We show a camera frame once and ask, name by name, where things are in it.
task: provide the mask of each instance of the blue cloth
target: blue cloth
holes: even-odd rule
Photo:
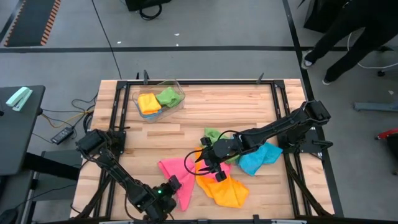
[[[266,142],[256,152],[241,156],[238,166],[250,176],[254,176],[263,164],[273,164],[278,160],[282,149]]]
[[[155,119],[162,113],[162,110],[158,110],[157,113],[154,113],[154,114],[142,114],[141,110],[139,109],[139,105],[137,103],[136,103],[136,106],[137,106],[139,114],[145,119]]]

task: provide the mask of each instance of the shoe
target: shoe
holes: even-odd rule
[[[305,52],[305,53],[303,54],[303,58],[302,58],[302,60],[301,60],[301,68],[304,69],[304,70],[309,69],[309,68],[313,65],[312,62],[309,62],[309,61],[307,61],[307,60],[305,59],[305,57],[306,57],[309,53],[311,53],[311,51],[312,51],[312,50],[308,50],[307,52]]]
[[[324,85],[330,85],[330,84],[331,84],[331,82],[329,82],[329,81],[326,81],[325,79],[323,79],[323,80],[322,80],[322,84],[324,84]]]

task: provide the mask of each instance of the person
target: person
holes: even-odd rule
[[[368,53],[398,34],[398,0],[350,0],[336,21],[312,50],[303,54],[301,67],[308,69],[342,38],[364,27],[364,31],[346,55],[326,72],[322,83],[329,85],[353,68]]]

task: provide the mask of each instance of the orange cloth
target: orange cloth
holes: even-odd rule
[[[195,165],[197,173],[201,169],[201,163]],[[232,208],[241,208],[249,195],[249,190],[239,181],[232,179],[230,175],[226,180],[217,182],[217,180],[204,176],[195,176],[198,185],[205,191],[206,195],[213,198],[217,205]]]
[[[156,96],[153,93],[140,94],[137,101],[139,109],[144,115],[154,114],[162,109],[162,106],[156,100]]]

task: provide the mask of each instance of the yellow cable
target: yellow cable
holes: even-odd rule
[[[90,113],[90,112],[92,112],[92,111],[94,111],[94,110],[84,111],[84,112],[81,112],[81,113],[79,113],[79,114],[76,114],[76,115],[74,115],[74,116],[72,116],[71,118],[67,119],[66,121],[64,121],[64,123],[62,123],[61,125],[58,125],[58,126],[54,125],[54,124],[50,121],[50,118],[47,117],[46,115],[42,114],[42,116],[50,123],[51,127],[53,127],[53,128],[61,128],[62,126],[66,125],[68,121],[70,121],[70,120],[72,120],[72,119],[75,119],[75,118],[79,117],[80,115],[84,115],[84,114]]]

